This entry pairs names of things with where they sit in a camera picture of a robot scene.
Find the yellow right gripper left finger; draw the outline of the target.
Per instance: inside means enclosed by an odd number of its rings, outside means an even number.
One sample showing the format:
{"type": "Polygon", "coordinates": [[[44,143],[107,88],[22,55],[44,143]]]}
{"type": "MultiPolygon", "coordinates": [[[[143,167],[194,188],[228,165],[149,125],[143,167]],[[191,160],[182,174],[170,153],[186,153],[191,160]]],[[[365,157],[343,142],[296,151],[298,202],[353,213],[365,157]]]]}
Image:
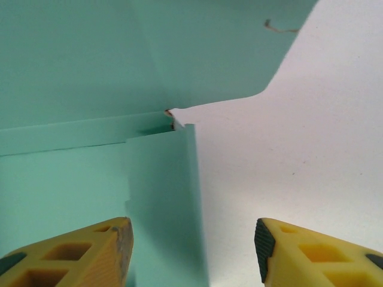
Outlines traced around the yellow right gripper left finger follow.
{"type": "Polygon", "coordinates": [[[117,217],[18,248],[1,258],[1,286],[124,286],[133,228],[117,217]]]}

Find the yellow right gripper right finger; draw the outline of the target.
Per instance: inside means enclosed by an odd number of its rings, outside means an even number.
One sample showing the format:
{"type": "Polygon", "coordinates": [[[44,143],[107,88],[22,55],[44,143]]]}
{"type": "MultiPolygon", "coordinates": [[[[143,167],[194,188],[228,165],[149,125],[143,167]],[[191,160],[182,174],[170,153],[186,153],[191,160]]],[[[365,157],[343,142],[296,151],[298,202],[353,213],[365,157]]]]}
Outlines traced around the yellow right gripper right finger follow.
{"type": "Polygon", "coordinates": [[[254,244],[265,286],[382,286],[382,253],[364,246],[271,218],[254,244]]]}

